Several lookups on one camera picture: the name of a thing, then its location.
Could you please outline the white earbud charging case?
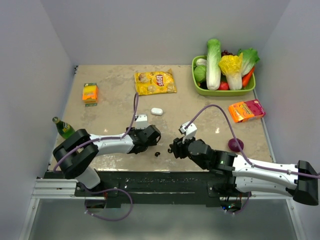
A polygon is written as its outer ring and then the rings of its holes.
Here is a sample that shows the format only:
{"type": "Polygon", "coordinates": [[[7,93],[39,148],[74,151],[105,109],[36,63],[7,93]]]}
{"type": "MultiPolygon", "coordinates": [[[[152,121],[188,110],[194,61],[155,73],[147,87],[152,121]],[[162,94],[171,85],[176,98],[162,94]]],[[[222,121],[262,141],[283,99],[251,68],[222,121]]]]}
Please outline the white earbud charging case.
{"type": "Polygon", "coordinates": [[[157,108],[157,107],[153,107],[151,110],[150,110],[151,114],[152,115],[155,115],[155,116],[162,116],[164,111],[161,109],[161,108],[157,108]]]}

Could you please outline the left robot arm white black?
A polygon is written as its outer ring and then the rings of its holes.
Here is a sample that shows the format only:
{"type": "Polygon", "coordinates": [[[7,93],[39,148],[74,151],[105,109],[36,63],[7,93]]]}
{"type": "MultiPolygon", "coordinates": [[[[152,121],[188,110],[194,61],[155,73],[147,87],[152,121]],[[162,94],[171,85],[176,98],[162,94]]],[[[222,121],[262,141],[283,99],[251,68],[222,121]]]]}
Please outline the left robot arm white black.
{"type": "Polygon", "coordinates": [[[99,196],[104,184],[98,172],[90,167],[97,156],[109,154],[139,154],[155,146],[161,132],[151,124],[144,129],[131,128],[126,134],[94,135],[79,129],[56,147],[52,154],[56,160],[55,172],[60,168],[68,180],[75,179],[85,186],[92,196],[99,196]]]}

